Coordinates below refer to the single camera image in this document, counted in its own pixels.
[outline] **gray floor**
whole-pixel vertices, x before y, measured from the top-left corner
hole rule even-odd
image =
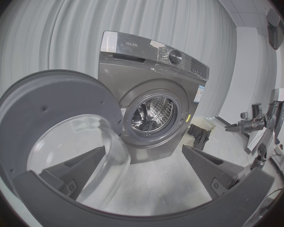
[[[246,166],[255,156],[244,151],[248,139],[238,133],[225,132],[224,124],[216,125],[204,152],[226,161]],[[130,165],[125,180],[106,211],[126,215],[159,215],[187,210],[211,200],[201,181],[184,158],[182,144],[193,145],[194,138],[185,134],[178,148],[168,158]],[[266,162],[264,171],[275,177],[270,192],[282,188],[276,170]],[[279,192],[270,197],[275,198]]]

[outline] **black cloth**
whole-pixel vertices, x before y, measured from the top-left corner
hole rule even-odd
[[[139,129],[141,131],[152,131],[159,127],[160,125],[156,121],[150,120],[150,121],[140,124]]]
[[[198,126],[195,126],[194,124],[191,124],[187,133],[195,138],[195,142],[193,143],[194,147],[199,150],[203,150],[205,143],[209,140],[211,131],[206,131]]]

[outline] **washing machine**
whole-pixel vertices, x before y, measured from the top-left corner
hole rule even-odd
[[[209,67],[163,43],[105,31],[98,80],[120,105],[131,163],[169,157],[193,117]]]

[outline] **energy label sticker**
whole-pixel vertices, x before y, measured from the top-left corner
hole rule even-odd
[[[202,94],[203,94],[203,92],[204,92],[204,86],[202,86],[202,85],[199,85],[199,88],[198,88],[198,91],[197,91],[197,94],[196,94],[196,97],[195,97],[195,99],[194,99],[194,103],[199,103],[200,102],[200,100],[201,100],[201,97],[202,97]]]

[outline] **ceiling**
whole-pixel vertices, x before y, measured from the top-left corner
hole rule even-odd
[[[220,0],[231,14],[237,27],[257,28],[258,34],[268,36],[266,14],[272,8],[267,0]]]

